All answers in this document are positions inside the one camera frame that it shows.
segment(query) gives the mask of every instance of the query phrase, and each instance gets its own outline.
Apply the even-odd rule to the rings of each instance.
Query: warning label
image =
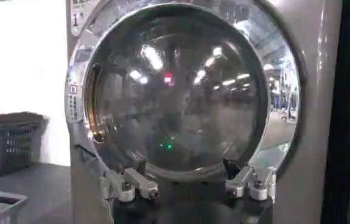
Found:
[[[80,121],[82,116],[82,88],[76,84],[70,83],[68,85],[68,109],[67,109],[67,120],[68,122],[78,122]]]
[[[77,37],[100,0],[71,0],[71,32]]]

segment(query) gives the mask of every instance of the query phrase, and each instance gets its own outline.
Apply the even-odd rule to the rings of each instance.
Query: white wall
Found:
[[[0,111],[33,111],[50,118],[41,162],[70,165],[64,115],[67,70],[63,0],[0,2]]]

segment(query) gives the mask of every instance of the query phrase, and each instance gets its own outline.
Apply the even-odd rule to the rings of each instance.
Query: round glass window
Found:
[[[256,150],[267,78],[246,37],[213,14],[141,10],[108,33],[92,65],[100,68],[91,76],[95,125],[126,158],[188,172]]]

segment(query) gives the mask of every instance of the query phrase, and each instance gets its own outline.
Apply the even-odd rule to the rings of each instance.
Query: silver machine panel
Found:
[[[341,1],[67,9],[74,223],[113,222],[103,202],[135,188],[225,179],[235,198],[272,198],[273,223],[320,222]]]

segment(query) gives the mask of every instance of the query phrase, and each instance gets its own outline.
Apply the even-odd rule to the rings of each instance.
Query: washing machine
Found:
[[[67,10],[74,223],[320,223],[341,1]]]

